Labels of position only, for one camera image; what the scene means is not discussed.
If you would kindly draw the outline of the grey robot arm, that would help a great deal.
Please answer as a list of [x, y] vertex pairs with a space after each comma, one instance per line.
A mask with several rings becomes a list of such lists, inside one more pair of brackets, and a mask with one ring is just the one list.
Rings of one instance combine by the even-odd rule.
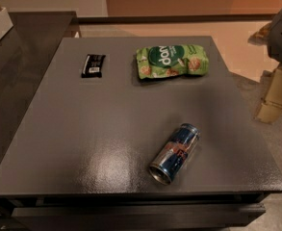
[[254, 33], [249, 43], [265, 45], [271, 59], [278, 61], [277, 68], [269, 76], [269, 85], [255, 118], [264, 123], [273, 123], [282, 116], [282, 9], [272, 19]]

